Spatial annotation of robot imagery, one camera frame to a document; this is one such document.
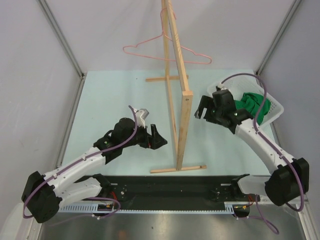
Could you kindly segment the green t shirt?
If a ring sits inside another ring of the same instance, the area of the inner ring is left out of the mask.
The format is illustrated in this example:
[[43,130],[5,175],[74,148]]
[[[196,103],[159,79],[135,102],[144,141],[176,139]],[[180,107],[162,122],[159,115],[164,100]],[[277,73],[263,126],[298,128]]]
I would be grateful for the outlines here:
[[[234,100],[236,109],[246,109],[253,117],[256,116],[259,107],[262,105],[264,96],[253,92],[245,92],[240,100]],[[266,99],[257,117],[257,123],[262,124],[264,117],[271,108],[271,102]]]

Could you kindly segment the pink wire hanger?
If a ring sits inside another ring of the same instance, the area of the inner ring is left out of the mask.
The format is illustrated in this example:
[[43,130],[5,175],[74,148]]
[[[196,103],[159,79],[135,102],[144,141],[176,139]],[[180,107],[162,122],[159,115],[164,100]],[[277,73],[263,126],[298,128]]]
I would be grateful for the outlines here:
[[[157,35],[153,38],[147,39],[145,41],[141,41],[135,45],[126,45],[122,48],[122,51],[131,56],[136,56],[136,57],[141,57],[141,58],[146,58],[146,59],[153,59],[153,60],[161,60],[161,61],[168,61],[168,62],[176,62],[176,59],[170,58],[170,47],[169,47],[169,42],[174,42],[172,37],[169,37],[168,35],[168,25],[169,25],[169,14],[168,14],[168,7],[162,7],[161,12],[160,12],[160,22],[161,22],[161,34]],[[151,55],[145,55],[145,54],[139,54],[139,53],[134,53],[127,51],[127,49],[137,49],[138,47],[147,44],[149,42],[152,42],[154,40],[157,40],[159,38],[163,38],[163,50],[164,50],[164,57],[156,57],[156,56],[151,56]],[[194,65],[210,65],[213,61],[213,59],[205,54],[202,53],[196,53],[192,49],[189,49],[187,47],[181,46],[180,47],[183,50],[186,50],[190,53],[192,53],[194,56],[197,57],[202,57],[205,59],[208,59],[208,62],[200,62],[200,61],[185,61],[187,64],[194,64]]]

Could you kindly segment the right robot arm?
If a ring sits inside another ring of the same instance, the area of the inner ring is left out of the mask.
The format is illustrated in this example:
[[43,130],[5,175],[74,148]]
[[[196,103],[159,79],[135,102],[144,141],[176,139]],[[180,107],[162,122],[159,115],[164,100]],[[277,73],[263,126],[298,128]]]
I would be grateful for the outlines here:
[[248,194],[266,196],[276,206],[288,204],[309,190],[309,163],[281,149],[254,124],[246,109],[237,109],[232,93],[218,90],[212,96],[203,95],[194,114],[197,119],[223,126],[242,139],[262,160],[270,177],[244,175],[230,188],[231,196],[242,201]]

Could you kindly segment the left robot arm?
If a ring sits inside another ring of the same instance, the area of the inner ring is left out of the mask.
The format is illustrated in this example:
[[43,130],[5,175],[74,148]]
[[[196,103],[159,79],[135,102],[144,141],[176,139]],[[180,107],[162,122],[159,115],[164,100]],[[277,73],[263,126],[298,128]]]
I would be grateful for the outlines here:
[[125,148],[139,146],[157,150],[168,143],[158,133],[155,124],[151,124],[150,129],[148,133],[147,127],[138,124],[137,119],[121,118],[112,130],[69,164],[44,174],[38,171],[30,174],[21,196],[23,210],[30,214],[24,213],[23,218],[35,218],[38,223],[44,223],[66,205],[84,199],[107,199],[111,188],[101,174],[95,174],[84,181],[80,181],[80,178],[115,160]]

